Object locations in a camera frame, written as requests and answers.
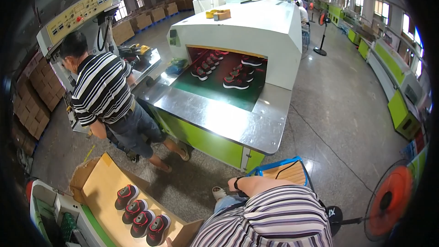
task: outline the conveyor belt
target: conveyor belt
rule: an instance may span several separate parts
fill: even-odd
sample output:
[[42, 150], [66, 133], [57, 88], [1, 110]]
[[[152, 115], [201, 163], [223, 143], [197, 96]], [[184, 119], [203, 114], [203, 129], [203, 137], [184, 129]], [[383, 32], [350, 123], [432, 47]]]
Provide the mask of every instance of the conveyor belt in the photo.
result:
[[207, 52], [199, 60], [188, 67], [171, 86], [206, 98], [224, 101], [230, 105], [251, 112], [253, 107], [255, 107], [256, 101], [258, 100], [265, 84], [266, 62], [255, 67], [255, 77], [253, 81], [250, 82], [251, 85], [249, 88], [245, 90], [226, 89], [222, 86], [223, 79], [233, 71], [233, 67], [236, 67], [241, 63], [241, 54], [229, 53], [228, 55], [224, 55], [224, 59], [220, 60], [217, 68], [208, 75], [208, 79], [205, 81], [201, 81], [190, 74], [193, 65], [201, 64], [211, 52], [213, 51]]

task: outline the denim shorts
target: denim shorts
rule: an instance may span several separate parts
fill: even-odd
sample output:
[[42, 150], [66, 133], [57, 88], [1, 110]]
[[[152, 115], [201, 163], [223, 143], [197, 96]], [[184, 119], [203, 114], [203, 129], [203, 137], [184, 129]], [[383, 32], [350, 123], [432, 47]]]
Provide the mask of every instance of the denim shorts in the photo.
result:
[[238, 204], [248, 199], [249, 199], [248, 197], [240, 197], [238, 194], [225, 196], [217, 202], [217, 204], [215, 205], [215, 210], [213, 210], [213, 213], [216, 214], [219, 211], [227, 208], [228, 206]]
[[108, 127], [126, 148], [147, 159], [151, 158], [154, 152], [151, 146], [143, 140], [141, 134], [155, 143], [166, 140], [166, 134], [158, 128], [154, 120], [138, 103], [136, 103], [134, 112], [129, 110], [125, 116], [109, 124]]

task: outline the slipper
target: slipper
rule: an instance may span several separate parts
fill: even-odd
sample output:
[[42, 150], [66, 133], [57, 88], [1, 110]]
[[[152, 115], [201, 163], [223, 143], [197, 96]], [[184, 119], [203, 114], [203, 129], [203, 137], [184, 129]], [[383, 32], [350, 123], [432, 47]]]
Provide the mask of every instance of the slipper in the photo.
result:
[[215, 198], [216, 201], [220, 200], [221, 198], [227, 196], [226, 195], [226, 191], [224, 191], [223, 188], [215, 186], [212, 188], [212, 195]]

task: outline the striped shirt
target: striped shirt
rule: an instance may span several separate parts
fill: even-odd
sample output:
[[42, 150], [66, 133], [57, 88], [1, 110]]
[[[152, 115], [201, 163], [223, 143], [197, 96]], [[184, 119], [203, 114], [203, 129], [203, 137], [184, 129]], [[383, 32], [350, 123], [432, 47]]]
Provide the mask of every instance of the striped shirt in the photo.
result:
[[110, 52], [81, 62], [72, 104], [82, 126], [112, 124], [128, 112], [134, 100], [126, 82], [130, 73], [130, 65]]
[[242, 207], [223, 211], [206, 221], [192, 247], [332, 246], [325, 209], [304, 186], [275, 187], [250, 198]]

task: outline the machine control panel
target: machine control panel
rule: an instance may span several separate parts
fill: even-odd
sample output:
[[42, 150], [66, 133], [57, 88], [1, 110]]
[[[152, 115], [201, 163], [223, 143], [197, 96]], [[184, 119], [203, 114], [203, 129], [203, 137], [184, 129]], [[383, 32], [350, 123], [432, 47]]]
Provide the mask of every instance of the machine control panel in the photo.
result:
[[41, 51], [46, 56], [68, 33], [119, 3], [120, 0], [80, 0], [71, 5], [38, 33], [37, 40]]

